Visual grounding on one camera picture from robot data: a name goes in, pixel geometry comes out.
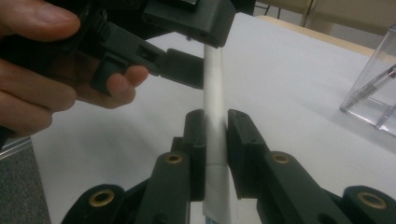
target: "transparent box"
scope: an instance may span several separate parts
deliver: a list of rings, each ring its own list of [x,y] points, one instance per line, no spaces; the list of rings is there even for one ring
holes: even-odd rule
[[[396,24],[389,28],[340,108],[396,136]]]

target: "white tube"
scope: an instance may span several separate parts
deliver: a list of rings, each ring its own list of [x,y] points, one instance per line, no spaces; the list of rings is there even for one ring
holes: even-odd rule
[[[204,215],[216,223],[231,224],[223,82],[222,50],[205,46],[206,181]]]

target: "hand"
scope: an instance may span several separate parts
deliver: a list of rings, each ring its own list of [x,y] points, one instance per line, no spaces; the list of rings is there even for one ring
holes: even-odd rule
[[[0,0],[0,44],[4,36],[15,34],[59,40],[73,35],[79,26],[76,15],[42,0]],[[134,87],[148,75],[141,66],[130,67],[125,76],[113,75],[107,81],[108,96],[87,84],[96,65],[82,54],[63,56],[50,69],[53,80],[0,59],[0,126],[17,136],[30,135],[47,128],[52,114],[70,108],[76,99],[107,108],[129,104]]]

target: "white table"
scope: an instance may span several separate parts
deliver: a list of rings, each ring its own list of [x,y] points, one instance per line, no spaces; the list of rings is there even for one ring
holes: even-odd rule
[[[170,34],[151,41],[203,55]],[[244,14],[224,48],[228,108],[248,113],[272,150],[293,155],[324,188],[341,195],[365,185],[396,198],[396,138],[339,110],[369,57]],[[155,159],[181,136],[185,115],[203,93],[150,77],[137,98],[115,110],[77,103],[33,136],[52,223],[99,184],[129,189],[149,177]],[[253,200],[232,195],[233,223],[259,223]],[[194,205],[191,223],[204,223]]]

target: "pen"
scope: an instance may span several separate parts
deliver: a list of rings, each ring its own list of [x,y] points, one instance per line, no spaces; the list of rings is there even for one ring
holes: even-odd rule
[[[345,108],[350,108],[356,104],[359,100],[365,99],[368,96],[374,94],[376,91],[381,89],[385,84],[396,78],[396,64],[394,64],[390,69],[378,75],[376,78],[371,80],[362,88],[356,90],[350,97]]]

